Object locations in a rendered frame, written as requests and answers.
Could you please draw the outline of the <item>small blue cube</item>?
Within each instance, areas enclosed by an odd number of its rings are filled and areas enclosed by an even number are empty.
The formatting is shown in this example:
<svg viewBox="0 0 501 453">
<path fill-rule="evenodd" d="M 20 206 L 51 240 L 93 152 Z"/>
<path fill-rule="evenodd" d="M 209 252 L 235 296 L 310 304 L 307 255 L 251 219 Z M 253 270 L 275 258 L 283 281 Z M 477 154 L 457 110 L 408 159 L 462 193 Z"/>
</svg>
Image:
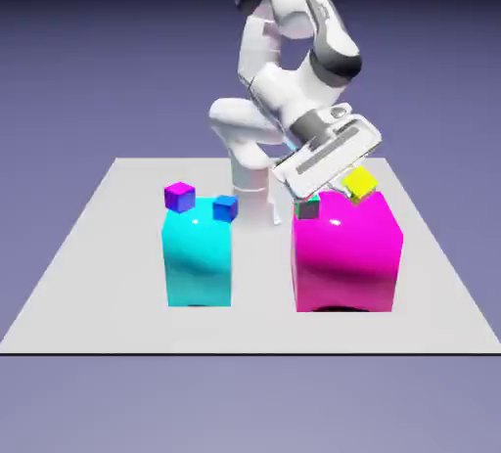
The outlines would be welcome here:
<svg viewBox="0 0 501 453">
<path fill-rule="evenodd" d="M 239 201 L 235 196 L 221 195 L 213 200 L 212 216 L 214 220 L 232 223 L 237 217 Z"/>
</svg>

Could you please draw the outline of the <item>small green cube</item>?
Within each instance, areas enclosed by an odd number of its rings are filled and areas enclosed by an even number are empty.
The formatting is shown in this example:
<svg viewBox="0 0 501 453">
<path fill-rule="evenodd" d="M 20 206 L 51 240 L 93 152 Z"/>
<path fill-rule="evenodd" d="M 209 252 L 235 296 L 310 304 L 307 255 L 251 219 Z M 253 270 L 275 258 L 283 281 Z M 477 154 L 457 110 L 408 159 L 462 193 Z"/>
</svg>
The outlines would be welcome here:
<svg viewBox="0 0 501 453">
<path fill-rule="evenodd" d="M 295 201 L 295 215 L 298 220 L 315 219 L 320 214 L 320 197 L 313 195 L 307 199 Z"/>
</svg>

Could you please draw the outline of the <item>small yellow cube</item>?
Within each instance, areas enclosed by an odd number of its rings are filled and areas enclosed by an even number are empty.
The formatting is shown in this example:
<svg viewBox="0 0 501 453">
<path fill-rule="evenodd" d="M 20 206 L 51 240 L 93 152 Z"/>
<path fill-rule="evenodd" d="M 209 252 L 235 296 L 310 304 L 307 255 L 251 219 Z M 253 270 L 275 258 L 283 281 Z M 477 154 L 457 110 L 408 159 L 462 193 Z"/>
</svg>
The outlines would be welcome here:
<svg viewBox="0 0 501 453">
<path fill-rule="evenodd" d="M 342 186 L 348 191 L 349 199 L 358 204 L 376 191 L 378 181 L 368 169 L 359 165 L 345 175 Z"/>
</svg>

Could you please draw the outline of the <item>large magenta box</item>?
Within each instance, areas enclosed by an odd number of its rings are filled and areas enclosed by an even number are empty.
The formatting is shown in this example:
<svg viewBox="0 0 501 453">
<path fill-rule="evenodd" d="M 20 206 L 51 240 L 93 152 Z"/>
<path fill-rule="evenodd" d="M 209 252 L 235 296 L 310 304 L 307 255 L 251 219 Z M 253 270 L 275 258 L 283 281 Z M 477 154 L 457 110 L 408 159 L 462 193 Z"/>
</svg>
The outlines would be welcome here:
<svg viewBox="0 0 501 453">
<path fill-rule="evenodd" d="M 293 218 L 292 277 L 298 312 L 390 312 L 403 233 L 380 192 L 353 204 L 320 194 L 319 216 Z"/>
</svg>

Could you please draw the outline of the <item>large cyan box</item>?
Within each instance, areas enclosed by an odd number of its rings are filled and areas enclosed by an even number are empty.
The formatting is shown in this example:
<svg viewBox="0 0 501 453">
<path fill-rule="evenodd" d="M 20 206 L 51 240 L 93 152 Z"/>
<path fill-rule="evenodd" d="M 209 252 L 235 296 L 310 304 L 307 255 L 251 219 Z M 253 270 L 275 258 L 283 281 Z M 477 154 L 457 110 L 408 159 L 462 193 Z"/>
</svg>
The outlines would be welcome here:
<svg viewBox="0 0 501 453">
<path fill-rule="evenodd" d="M 170 307 L 228 307 L 232 298 L 231 224 L 213 217 L 213 198 L 166 213 L 162 252 Z"/>
</svg>

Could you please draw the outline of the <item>small purple cube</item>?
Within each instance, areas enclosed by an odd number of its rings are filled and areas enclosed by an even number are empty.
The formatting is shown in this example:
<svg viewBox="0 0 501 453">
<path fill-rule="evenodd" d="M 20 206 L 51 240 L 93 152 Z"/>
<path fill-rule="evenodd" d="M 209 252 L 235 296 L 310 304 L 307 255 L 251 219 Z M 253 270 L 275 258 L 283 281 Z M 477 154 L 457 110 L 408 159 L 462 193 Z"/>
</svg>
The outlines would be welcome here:
<svg viewBox="0 0 501 453">
<path fill-rule="evenodd" d="M 182 213 L 196 205 L 196 189 L 184 182 L 176 182 L 164 188 L 164 205 L 168 210 Z"/>
</svg>

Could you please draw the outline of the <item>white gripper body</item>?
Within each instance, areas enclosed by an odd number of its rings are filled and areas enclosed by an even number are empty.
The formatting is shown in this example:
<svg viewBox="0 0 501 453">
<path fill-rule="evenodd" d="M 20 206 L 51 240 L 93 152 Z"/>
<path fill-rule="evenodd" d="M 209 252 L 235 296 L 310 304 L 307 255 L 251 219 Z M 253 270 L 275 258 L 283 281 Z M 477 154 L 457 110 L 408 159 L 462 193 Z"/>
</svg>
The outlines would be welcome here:
<svg viewBox="0 0 501 453">
<path fill-rule="evenodd" d="M 310 140 L 272 169 L 297 200 L 305 200 L 334 182 L 383 140 L 379 129 L 358 113 L 339 115 L 326 133 L 326 140 Z"/>
</svg>

